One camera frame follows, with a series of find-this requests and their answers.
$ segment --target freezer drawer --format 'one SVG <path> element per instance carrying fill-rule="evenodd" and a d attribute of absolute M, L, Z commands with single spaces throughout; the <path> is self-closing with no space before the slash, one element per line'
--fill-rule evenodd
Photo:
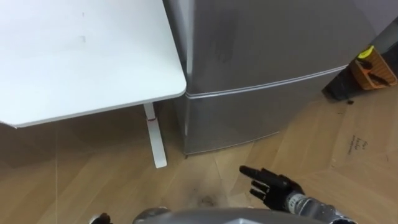
<path fill-rule="evenodd" d="M 278 132 L 337 73 L 244 93 L 179 98 L 184 153 L 220 149 Z"/>

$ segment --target robot finger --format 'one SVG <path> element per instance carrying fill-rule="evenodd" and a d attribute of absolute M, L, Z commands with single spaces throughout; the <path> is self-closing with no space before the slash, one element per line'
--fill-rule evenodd
<path fill-rule="evenodd" d="M 269 190 L 269 186 L 266 186 L 266 185 L 264 185 L 264 184 L 262 184 L 262 183 L 260 183 L 260 182 L 258 182 L 258 181 L 255 181 L 255 180 L 253 180 L 253 181 L 251 182 L 251 185 L 252 185 L 253 187 L 255 187 L 255 188 L 261 190 L 261 191 L 264 192 L 264 193 L 267 193 L 268 190 Z"/>
<path fill-rule="evenodd" d="M 258 182 L 262 182 L 265 183 L 268 186 L 276 186 L 276 187 L 280 187 L 280 188 L 284 188 L 286 187 L 286 182 L 281 180 L 280 177 L 276 174 L 274 174 L 271 171 L 268 171 L 266 169 L 262 169 L 261 171 L 257 170 L 257 169 L 253 169 L 247 166 L 241 166 L 239 168 L 239 171 L 258 181 Z"/>
<path fill-rule="evenodd" d="M 250 194 L 252 194 L 253 196 L 255 196 L 256 198 L 264 201 L 264 199 L 266 198 L 266 195 L 258 190 L 254 190 L 254 189 L 250 189 Z"/>

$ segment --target refrigerator door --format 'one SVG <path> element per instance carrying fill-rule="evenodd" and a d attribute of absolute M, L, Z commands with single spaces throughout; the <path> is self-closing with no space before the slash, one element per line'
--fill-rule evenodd
<path fill-rule="evenodd" d="M 220 96 L 182 96 L 177 111 L 184 153 L 220 149 L 278 132 L 337 73 Z"/>
<path fill-rule="evenodd" d="M 185 10 L 191 95 L 340 67 L 376 36 L 352 0 L 196 0 Z"/>

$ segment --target black object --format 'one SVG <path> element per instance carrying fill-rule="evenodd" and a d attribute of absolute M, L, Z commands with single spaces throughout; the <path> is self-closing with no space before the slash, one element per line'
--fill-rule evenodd
<path fill-rule="evenodd" d="M 251 184 L 255 189 L 251 189 L 250 194 L 262 200 L 264 205 L 272 210 L 289 212 L 285 206 L 288 196 L 293 192 L 304 195 L 301 186 L 284 175 L 277 175 L 264 168 L 257 170 L 247 166 L 241 166 L 239 171 L 253 180 Z"/>
<path fill-rule="evenodd" d="M 362 58 L 356 58 L 356 61 L 359 62 L 359 64 L 366 70 L 371 70 L 373 68 L 373 65 L 371 62 L 368 62 L 365 59 Z"/>
<path fill-rule="evenodd" d="M 111 217 L 107 213 L 102 213 L 89 224 L 112 224 Z"/>
<path fill-rule="evenodd" d="M 374 82 L 378 82 L 378 83 L 380 83 L 382 85 L 385 85 L 385 86 L 390 86 L 390 83 L 388 83 L 387 80 L 385 80 L 385 79 L 383 79 L 383 78 L 381 78 L 381 77 L 379 77 L 379 76 L 377 76 L 377 75 L 375 75 L 373 73 L 369 72 L 368 76 Z"/>
<path fill-rule="evenodd" d="M 387 52 L 381 54 L 395 76 L 398 74 L 398 42 L 392 45 Z"/>
<path fill-rule="evenodd" d="M 336 221 L 333 221 L 331 224 L 356 224 L 354 221 L 350 221 L 347 219 L 338 219 Z"/>
<path fill-rule="evenodd" d="M 354 96 L 365 93 L 349 67 L 345 68 L 324 89 L 323 93 L 334 100 L 349 100 Z"/>

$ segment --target yellow label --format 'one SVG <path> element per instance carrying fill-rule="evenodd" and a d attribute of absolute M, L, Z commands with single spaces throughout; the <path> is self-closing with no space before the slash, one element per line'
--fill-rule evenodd
<path fill-rule="evenodd" d="M 368 56 L 372 53 L 373 49 L 374 49 L 374 46 L 372 45 L 372 46 L 370 46 L 370 48 L 368 48 L 368 49 L 362 51 L 362 52 L 358 55 L 358 58 L 364 59 L 364 58 L 368 57 Z"/>

